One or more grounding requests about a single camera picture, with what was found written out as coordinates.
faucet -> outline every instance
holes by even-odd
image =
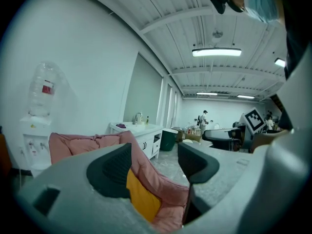
[[[137,123],[141,123],[141,117],[142,117],[141,113],[136,113],[135,121],[133,122],[133,124],[136,125]]]

yellow pillow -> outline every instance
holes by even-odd
[[[141,184],[131,169],[127,175],[127,189],[130,191],[134,208],[149,222],[156,216],[161,201]]]

pink sofa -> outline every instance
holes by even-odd
[[[52,133],[49,139],[52,164],[63,158],[99,148],[131,143],[131,169],[141,184],[152,194],[160,198],[161,207],[154,220],[153,227],[161,233],[172,232],[182,227],[182,218],[187,203],[189,188],[179,185],[160,174],[140,149],[130,131],[117,135],[59,135]]]

purple object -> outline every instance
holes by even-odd
[[[117,124],[116,126],[120,127],[120,128],[126,128],[126,126],[124,124]]]

plastic water bottle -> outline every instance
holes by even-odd
[[[41,62],[37,66],[29,88],[30,115],[38,117],[50,115],[59,72],[60,69],[52,62]]]

